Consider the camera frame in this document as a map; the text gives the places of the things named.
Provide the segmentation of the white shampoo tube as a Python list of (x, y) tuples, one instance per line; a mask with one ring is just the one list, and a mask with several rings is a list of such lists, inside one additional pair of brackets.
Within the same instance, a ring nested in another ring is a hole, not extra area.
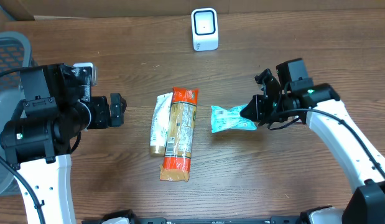
[(173, 93), (166, 93), (157, 97), (151, 122), (151, 136), (149, 142), (152, 156), (164, 156), (169, 130), (170, 109)]

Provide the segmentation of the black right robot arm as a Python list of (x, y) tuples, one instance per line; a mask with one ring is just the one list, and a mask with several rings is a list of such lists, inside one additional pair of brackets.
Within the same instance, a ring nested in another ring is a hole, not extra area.
[(241, 110), (259, 126), (301, 121), (327, 146), (350, 183), (344, 209), (331, 205), (302, 212), (297, 223), (385, 223), (385, 157), (371, 144), (328, 83), (314, 84), (302, 58), (283, 62), (255, 77), (262, 94)]

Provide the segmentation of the orange spaghetti packet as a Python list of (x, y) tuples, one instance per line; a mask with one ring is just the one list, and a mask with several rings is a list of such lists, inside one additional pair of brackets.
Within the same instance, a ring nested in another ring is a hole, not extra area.
[(185, 182), (189, 180), (197, 104), (197, 89), (173, 88), (160, 180)]

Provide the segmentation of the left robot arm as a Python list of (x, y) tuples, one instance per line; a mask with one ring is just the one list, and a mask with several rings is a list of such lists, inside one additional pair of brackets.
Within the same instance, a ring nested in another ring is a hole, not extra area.
[(71, 154), (83, 130), (122, 126), (126, 100), (92, 96), (92, 63), (13, 68), (0, 78), (16, 72), (25, 97), (0, 133), (0, 163), (17, 180), (28, 223), (75, 223)]

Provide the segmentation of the teal snack packet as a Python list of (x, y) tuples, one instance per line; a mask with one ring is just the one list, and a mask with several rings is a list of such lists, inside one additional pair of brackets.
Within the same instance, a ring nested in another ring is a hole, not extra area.
[(253, 121), (243, 118), (240, 115), (241, 110), (246, 106), (247, 104), (235, 106), (228, 110), (220, 106), (211, 106), (211, 132), (218, 133), (227, 129), (257, 130), (257, 126)]

